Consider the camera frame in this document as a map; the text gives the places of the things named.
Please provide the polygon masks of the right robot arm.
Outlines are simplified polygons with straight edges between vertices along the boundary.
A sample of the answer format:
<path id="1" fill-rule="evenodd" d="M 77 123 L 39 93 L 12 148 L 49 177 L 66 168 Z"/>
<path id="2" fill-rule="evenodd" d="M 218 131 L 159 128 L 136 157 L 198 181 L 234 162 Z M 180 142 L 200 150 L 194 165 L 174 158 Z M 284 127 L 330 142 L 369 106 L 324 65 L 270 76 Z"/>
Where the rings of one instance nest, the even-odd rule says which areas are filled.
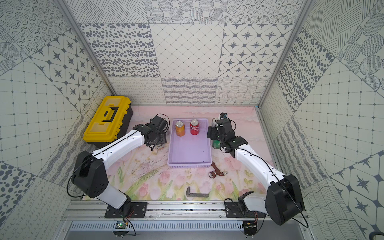
<path id="1" fill-rule="evenodd" d="M 219 141 L 221 151 L 245 165 L 267 190 L 265 195 L 249 191 L 239 196 L 240 212 L 264 213 L 279 226 L 302 214 L 305 204 L 299 180 L 276 170 L 260 157 L 243 137 L 236 136 L 232 123 L 227 113 L 221 113 L 217 125 L 208 128 L 207 138 Z"/>

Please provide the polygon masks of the red cola can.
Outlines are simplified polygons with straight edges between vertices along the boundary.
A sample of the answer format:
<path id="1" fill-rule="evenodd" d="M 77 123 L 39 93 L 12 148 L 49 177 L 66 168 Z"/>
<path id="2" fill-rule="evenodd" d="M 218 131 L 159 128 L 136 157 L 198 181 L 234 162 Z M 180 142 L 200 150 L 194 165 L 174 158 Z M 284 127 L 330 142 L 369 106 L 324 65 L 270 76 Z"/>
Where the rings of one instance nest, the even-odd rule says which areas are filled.
<path id="1" fill-rule="evenodd" d="M 190 122 L 190 130 L 192 135 L 198 135 L 200 132 L 200 123 L 197 119 L 192 119 Z"/>

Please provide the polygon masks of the orange soda can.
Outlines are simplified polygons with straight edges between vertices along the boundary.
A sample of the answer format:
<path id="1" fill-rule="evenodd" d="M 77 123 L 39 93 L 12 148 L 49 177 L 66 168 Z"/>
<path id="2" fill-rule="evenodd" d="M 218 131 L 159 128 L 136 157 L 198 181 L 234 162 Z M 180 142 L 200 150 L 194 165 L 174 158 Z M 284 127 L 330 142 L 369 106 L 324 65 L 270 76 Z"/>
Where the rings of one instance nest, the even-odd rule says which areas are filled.
<path id="1" fill-rule="evenodd" d="M 175 124 L 175 131 L 178 137 L 183 137 L 186 134 L 185 124 L 182 121 L 177 121 Z"/>

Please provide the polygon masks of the silver white can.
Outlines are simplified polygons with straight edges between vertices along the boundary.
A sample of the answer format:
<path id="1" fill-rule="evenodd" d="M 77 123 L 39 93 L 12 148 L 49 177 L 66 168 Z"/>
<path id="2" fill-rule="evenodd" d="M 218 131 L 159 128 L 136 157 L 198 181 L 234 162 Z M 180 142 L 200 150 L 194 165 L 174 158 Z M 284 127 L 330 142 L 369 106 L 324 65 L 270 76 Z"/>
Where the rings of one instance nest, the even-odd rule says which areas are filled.
<path id="1" fill-rule="evenodd" d="M 167 122 L 167 125 L 166 125 L 166 129 L 165 129 L 165 134 L 167 134 L 167 133 L 168 133 L 169 127 L 170 127 L 170 123 L 169 123 L 169 122 Z"/>
<path id="2" fill-rule="evenodd" d="M 218 120 L 219 120 L 219 118 L 213 118 L 212 119 L 212 127 L 214 127 L 214 128 L 218 127 L 218 123 L 217 123 Z"/>

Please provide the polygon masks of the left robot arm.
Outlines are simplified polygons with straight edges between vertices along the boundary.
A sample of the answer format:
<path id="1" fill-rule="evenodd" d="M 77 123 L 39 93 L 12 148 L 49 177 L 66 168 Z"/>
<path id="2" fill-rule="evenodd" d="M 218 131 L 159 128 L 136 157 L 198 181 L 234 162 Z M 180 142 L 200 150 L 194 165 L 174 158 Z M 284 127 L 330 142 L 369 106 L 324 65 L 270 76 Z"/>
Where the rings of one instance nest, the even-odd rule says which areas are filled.
<path id="1" fill-rule="evenodd" d="M 149 123 L 136 125 L 113 143 L 91 153 L 81 152 L 68 184 L 74 184 L 85 196 L 98 199 L 127 216 L 131 211 L 132 200 L 110 184 L 107 170 L 123 156 L 142 145 L 154 149 L 157 145 L 165 144 L 169 127 L 170 119 L 157 114 Z"/>

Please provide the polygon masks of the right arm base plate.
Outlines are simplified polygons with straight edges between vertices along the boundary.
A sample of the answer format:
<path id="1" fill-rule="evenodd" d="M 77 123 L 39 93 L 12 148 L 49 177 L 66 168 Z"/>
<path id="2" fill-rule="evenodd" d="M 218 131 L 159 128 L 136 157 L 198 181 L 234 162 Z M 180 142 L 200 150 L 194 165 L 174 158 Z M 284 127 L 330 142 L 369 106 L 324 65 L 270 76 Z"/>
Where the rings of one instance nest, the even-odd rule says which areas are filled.
<path id="1" fill-rule="evenodd" d="M 261 212 L 252 212 L 247 210 L 244 205 L 239 202 L 225 201 L 225 212 L 227 218 L 265 218 L 266 214 Z"/>

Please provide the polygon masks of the purple perforated plastic basket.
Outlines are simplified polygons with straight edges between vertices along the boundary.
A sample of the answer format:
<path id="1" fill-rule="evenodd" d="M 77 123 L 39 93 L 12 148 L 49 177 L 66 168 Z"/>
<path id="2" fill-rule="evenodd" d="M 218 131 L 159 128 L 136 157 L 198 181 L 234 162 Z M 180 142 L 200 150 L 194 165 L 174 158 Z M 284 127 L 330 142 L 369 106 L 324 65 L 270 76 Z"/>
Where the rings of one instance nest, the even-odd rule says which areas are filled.
<path id="1" fill-rule="evenodd" d="M 210 121 L 198 118 L 200 132 L 192 135 L 190 130 L 191 118 L 173 119 L 170 133 L 168 166 L 171 168 L 208 168 L 212 163 L 211 140 L 207 138 Z M 176 123 L 183 122 L 185 135 L 176 134 Z"/>

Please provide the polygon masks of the green sprite can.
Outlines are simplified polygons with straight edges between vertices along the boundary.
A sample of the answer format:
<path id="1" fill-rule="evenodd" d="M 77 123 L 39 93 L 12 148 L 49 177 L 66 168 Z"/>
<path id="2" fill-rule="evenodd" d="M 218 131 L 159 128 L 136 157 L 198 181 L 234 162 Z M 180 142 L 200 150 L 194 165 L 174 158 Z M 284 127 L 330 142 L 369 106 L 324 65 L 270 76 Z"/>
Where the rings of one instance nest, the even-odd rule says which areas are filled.
<path id="1" fill-rule="evenodd" d="M 217 140 L 213 140 L 212 141 L 212 147 L 216 150 L 220 149 L 221 148 L 221 142 L 220 141 L 217 141 Z"/>

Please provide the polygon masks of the green and gold beer can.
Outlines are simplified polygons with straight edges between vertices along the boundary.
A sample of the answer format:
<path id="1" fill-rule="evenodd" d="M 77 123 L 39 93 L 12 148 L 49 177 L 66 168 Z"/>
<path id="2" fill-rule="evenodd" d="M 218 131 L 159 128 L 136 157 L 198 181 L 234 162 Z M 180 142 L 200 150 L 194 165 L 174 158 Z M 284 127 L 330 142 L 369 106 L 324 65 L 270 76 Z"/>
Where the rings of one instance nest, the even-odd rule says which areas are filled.
<path id="1" fill-rule="evenodd" d="M 156 148 L 156 150 L 160 151 L 160 150 L 164 149 L 164 147 L 165 147 L 164 144 L 158 144 L 158 145 L 156 145 L 155 148 Z"/>

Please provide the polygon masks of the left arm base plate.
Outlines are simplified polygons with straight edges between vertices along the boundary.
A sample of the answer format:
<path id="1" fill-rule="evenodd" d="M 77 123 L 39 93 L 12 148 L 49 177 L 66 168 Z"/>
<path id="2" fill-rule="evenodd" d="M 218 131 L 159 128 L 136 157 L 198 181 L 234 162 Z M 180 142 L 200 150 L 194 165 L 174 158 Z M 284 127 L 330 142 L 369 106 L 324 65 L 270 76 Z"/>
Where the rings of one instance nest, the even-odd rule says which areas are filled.
<path id="1" fill-rule="evenodd" d="M 117 218 L 133 218 L 143 219 L 147 212 L 147 202 L 130 202 L 124 203 L 120 209 L 115 209 L 110 205 L 107 205 L 105 212 L 106 219 L 117 219 Z"/>

